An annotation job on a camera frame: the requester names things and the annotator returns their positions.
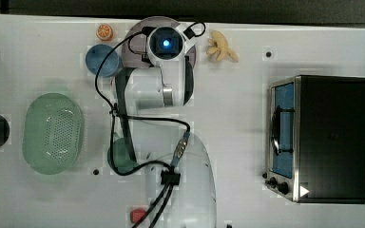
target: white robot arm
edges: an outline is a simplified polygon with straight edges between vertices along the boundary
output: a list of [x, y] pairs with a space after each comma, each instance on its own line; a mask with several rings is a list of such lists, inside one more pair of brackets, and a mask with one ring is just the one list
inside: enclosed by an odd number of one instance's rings
[[[174, 189], [169, 205], [163, 212], [163, 219], [157, 222], [156, 227], [214, 228], [215, 182], [201, 140], [191, 134], [188, 142], [189, 129], [183, 133], [178, 127], [128, 118], [138, 116], [142, 109], [183, 106], [193, 92], [193, 69], [185, 55], [197, 43], [195, 33], [185, 25], [146, 28], [148, 30], [146, 47], [151, 67], [124, 68], [117, 75], [117, 113], [124, 137], [114, 142], [115, 158], [123, 157], [135, 164], [137, 160], [172, 162], [173, 169], [180, 162], [176, 169], [181, 174], [179, 186]], [[122, 151], [127, 156], [117, 155]], [[114, 163], [116, 166], [117, 163], [128, 164], [120, 161]], [[127, 172], [133, 167], [125, 165], [117, 168]], [[154, 165], [146, 168], [146, 194], [149, 199], [157, 198], [163, 189], [161, 172], [162, 169]]]

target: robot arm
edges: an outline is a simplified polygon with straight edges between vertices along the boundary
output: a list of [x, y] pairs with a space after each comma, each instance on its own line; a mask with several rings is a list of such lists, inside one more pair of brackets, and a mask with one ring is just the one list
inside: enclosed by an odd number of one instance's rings
[[147, 36], [149, 69], [136, 68], [127, 76], [126, 112], [163, 106], [183, 106], [193, 91], [192, 66], [185, 55], [195, 44], [185, 25], [154, 28]]

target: oven knob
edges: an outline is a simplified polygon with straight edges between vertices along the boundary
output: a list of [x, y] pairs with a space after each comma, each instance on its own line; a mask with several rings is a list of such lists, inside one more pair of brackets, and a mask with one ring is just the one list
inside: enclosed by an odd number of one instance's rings
[[287, 185], [287, 182], [278, 183], [277, 187], [278, 191], [280, 191], [283, 195], [289, 193], [289, 186]]
[[270, 180], [266, 180], [265, 183], [269, 184], [272, 188], [276, 188], [278, 182], [275, 178], [271, 178]]

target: red object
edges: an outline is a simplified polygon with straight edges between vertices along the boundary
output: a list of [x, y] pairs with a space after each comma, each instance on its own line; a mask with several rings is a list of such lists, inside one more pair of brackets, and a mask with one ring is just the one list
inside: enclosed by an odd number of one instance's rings
[[131, 213], [129, 214], [131, 222], [132, 223], [138, 222], [139, 219], [141, 219], [144, 216], [144, 213], [146, 213], [146, 211], [145, 211], [145, 209], [142, 209], [142, 208], [138, 208], [138, 209], [131, 211]]

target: blue light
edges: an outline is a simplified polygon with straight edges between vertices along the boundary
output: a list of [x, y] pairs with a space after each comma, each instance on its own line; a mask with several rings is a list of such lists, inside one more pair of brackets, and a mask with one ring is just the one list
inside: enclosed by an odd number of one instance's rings
[[163, 46], [165, 46], [167, 48], [169, 45], [170, 45], [170, 42], [168, 40], [163, 41]]

